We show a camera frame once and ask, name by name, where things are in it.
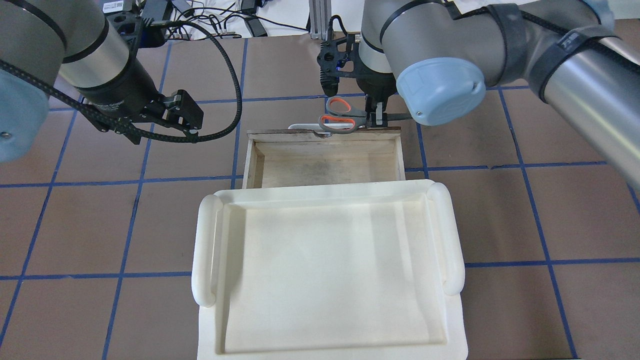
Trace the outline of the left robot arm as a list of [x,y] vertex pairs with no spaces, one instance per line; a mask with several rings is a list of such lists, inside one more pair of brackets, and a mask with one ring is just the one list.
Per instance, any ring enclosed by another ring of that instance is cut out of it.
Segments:
[[166,41],[162,25],[93,0],[3,0],[1,161],[30,150],[57,78],[83,96],[80,112],[99,132],[138,145],[136,124],[155,123],[196,137],[204,118],[199,105],[183,89],[163,95],[137,59],[148,31],[154,46]]

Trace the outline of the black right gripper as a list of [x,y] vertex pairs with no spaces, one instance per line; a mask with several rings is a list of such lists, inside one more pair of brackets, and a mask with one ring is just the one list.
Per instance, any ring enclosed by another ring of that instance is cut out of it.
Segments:
[[379,72],[362,66],[358,69],[358,87],[365,98],[366,128],[386,128],[387,100],[397,92],[396,78],[391,72]]

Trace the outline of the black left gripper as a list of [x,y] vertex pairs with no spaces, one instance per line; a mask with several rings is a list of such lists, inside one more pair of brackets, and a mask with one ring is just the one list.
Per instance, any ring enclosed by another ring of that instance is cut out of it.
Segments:
[[150,75],[122,75],[110,82],[92,88],[76,87],[96,109],[108,117],[123,119],[126,123],[150,123],[160,120],[167,109],[170,128],[181,132],[198,132],[202,129],[204,111],[185,91],[178,89],[163,96]]

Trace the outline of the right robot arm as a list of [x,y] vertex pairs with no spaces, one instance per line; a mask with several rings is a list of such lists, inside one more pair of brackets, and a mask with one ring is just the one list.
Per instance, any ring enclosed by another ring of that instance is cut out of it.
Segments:
[[393,75],[409,117],[438,126],[487,88],[524,80],[627,182],[640,182],[639,50],[614,30],[605,0],[487,4],[366,0],[362,61]]

